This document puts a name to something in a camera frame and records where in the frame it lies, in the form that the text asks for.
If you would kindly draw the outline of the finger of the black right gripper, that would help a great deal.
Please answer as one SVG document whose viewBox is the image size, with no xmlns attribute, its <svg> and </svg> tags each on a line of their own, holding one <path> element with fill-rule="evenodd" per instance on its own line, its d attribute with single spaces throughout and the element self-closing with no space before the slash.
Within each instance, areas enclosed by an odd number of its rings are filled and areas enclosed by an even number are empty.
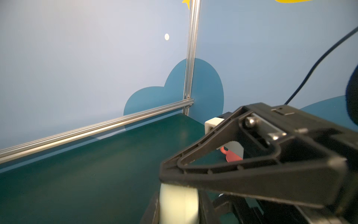
<svg viewBox="0 0 358 224">
<path fill-rule="evenodd" d="M 288 105 L 242 106 L 199 141 L 163 161 L 159 179 L 277 203 L 322 208 L 348 174 L 348 129 Z M 194 162 L 228 142 L 249 155 L 215 165 Z"/>
</svg>

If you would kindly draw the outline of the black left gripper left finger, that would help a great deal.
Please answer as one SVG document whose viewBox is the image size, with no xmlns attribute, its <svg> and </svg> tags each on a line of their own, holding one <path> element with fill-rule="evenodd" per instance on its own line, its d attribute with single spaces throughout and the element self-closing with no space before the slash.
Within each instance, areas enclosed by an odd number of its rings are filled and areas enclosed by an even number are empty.
<svg viewBox="0 0 358 224">
<path fill-rule="evenodd" d="M 159 224 L 160 202 L 159 192 L 154 193 L 141 220 L 140 224 Z"/>
</svg>

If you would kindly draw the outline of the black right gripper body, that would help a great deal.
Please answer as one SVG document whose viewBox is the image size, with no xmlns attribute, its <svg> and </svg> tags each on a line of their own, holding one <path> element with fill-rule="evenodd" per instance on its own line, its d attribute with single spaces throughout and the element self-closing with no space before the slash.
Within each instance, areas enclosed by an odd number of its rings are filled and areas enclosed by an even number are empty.
<svg viewBox="0 0 358 224">
<path fill-rule="evenodd" d="M 235 130 L 246 158 L 220 170 L 219 189 L 294 205 L 327 207 L 358 221 L 358 136 L 289 106 L 238 109 L 215 129 Z"/>
</svg>

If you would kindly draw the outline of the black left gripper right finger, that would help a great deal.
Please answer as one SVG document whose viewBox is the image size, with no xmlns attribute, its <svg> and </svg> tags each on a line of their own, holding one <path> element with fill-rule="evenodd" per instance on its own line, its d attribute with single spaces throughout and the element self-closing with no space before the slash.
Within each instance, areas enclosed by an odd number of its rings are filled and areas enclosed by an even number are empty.
<svg viewBox="0 0 358 224">
<path fill-rule="evenodd" d="M 207 193 L 199 190 L 199 223 L 220 224 L 220 219 L 215 213 L 214 206 Z"/>
</svg>

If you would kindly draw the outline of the white earbud charging case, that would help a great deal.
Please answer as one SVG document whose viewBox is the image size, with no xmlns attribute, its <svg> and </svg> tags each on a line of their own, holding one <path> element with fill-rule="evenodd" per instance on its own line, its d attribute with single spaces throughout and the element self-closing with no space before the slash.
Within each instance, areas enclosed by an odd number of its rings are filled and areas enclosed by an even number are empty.
<svg viewBox="0 0 358 224">
<path fill-rule="evenodd" d="M 160 224 L 198 224 L 199 193 L 195 188 L 161 184 L 159 193 Z"/>
</svg>

